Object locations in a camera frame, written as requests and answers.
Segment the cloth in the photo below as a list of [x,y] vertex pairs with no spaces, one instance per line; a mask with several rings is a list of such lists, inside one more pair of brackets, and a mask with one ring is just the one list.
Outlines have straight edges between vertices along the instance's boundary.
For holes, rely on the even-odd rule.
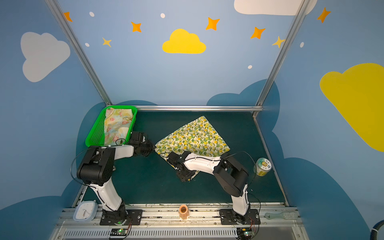
[[184,151],[190,151],[206,157],[218,157],[230,150],[205,116],[182,126],[161,139],[155,146],[155,152],[165,160],[170,152],[180,155]]
[[104,145],[116,145],[116,140],[127,137],[133,113],[131,109],[108,108],[104,120]]

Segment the black mounting plate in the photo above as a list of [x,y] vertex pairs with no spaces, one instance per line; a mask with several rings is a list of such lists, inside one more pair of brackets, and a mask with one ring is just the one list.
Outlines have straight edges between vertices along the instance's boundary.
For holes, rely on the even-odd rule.
[[219,214],[221,225],[251,225],[251,218],[255,225],[261,223],[257,209],[248,208],[248,211],[244,216],[234,214],[232,209],[220,209]]
[[[127,212],[127,221],[124,224],[122,224],[121,226],[129,225],[129,222],[131,220],[129,217],[132,218],[132,225],[140,225],[141,214],[142,214],[143,210],[141,210],[141,209],[129,209],[129,210],[126,210],[126,212]],[[104,211],[103,211],[103,215],[101,216],[100,225],[120,226],[120,225],[116,225],[115,221],[111,220],[106,215],[104,215]]]

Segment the vent grille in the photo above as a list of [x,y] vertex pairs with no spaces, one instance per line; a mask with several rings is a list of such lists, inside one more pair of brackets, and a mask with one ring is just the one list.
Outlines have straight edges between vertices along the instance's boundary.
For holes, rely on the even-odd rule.
[[[67,228],[63,239],[93,240],[109,239],[109,229]],[[129,238],[228,238],[237,237],[236,228],[132,228]]]

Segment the table surface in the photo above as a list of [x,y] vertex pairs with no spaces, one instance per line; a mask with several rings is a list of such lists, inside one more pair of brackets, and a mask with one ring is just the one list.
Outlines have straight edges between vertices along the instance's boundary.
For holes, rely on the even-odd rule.
[[[267,158],[252,114],[248,112],[138,112],[133,130],[147,133],[156,144],[200,116],[205,116],[212,124],[231,148],[231,154],[245,151],[255,161]],[[255,176],[251,158],[243,152],[234,157],[247,168],[250,182]],[[148,157],[118,159],[115,167],[112,182],[126,204],[232,202],[213,175],[200,172],[190,182],[181,182],[176,170],[154,151]],[[248,192],[261,202],[285,201],[273,170],[263,177],[255,176]],[[93,190],[88,188],[83,200],[94,199],[98,201]],[[252,195],[248,199],[258,202]]]

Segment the yellow cloud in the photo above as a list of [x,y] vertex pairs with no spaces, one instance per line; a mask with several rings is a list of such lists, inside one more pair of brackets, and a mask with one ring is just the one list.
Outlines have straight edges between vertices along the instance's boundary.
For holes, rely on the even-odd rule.
[[363,63],[343,74],[329,72],[320,88],[357,134],[384,152],[384,67]]
[[163,51],[166,53],[203,53],[206,48],[196,34],[184,29],[176,29],[169,41],[163,43]]

